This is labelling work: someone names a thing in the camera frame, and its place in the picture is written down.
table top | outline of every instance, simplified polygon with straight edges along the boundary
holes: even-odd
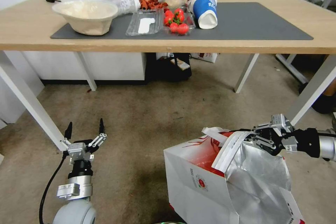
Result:
[[[52,11],[53,4],[28,0],[0,11],[0,50],[336,54],[336,13],[304,0],[218,2],[259,2],[314,39],[184,40],[181,36],[175,40],[51,39],[66,21]]]

aluminum foil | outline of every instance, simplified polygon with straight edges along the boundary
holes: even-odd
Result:
[[[282,193],[290,191],[291,178],[281,156],[271,156],[243,143],[226,172],[226,179],[239,223],[291,222],[291,210]]]

bag handle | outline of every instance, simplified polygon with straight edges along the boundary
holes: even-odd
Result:
[[[219,134],[219,132],[229,132],[229,130],[220,127],[212,127],[212,128],[206,127],[202,129],[202,132],[208,135],[209,137],[216,139],[219,142],[219,147],[222,147],[228,137]]]
[[[226,173],[244,139],[251,133],[251,131],[235,131],[231,136],[229,136],[217,154],[211,167]]]

paper bag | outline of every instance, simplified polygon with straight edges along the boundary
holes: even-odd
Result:
[[[284,158],[243,142],[251,132],[225,131],[164,150],[174,210],[188,224],[304,224]]]
[[[217,53],[191,53],[190,55],[192,58],[209,61],[212,63],[215,63],[217,59]]]

wooden table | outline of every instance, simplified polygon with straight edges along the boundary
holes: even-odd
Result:
[[[236,85],[239,92],[259,53],[336,54],[336,14],[304,0],[218,0],[218,2],[259,2],[313,40],[69,40],[51,39],[65,20],[52,12],[45,0],[28,0],[0,11],[0,76],[22,101],[52,141],[61,150],[63,135],[42,105],[20,77],[3,50],[73,51],[92,90],[96,84],[81,52],[178,52],[178,53],[247,53],[251,54]],[[286,114],[292,124],[303,116],[312,103],[336,77],[336,56],[331,55]]]

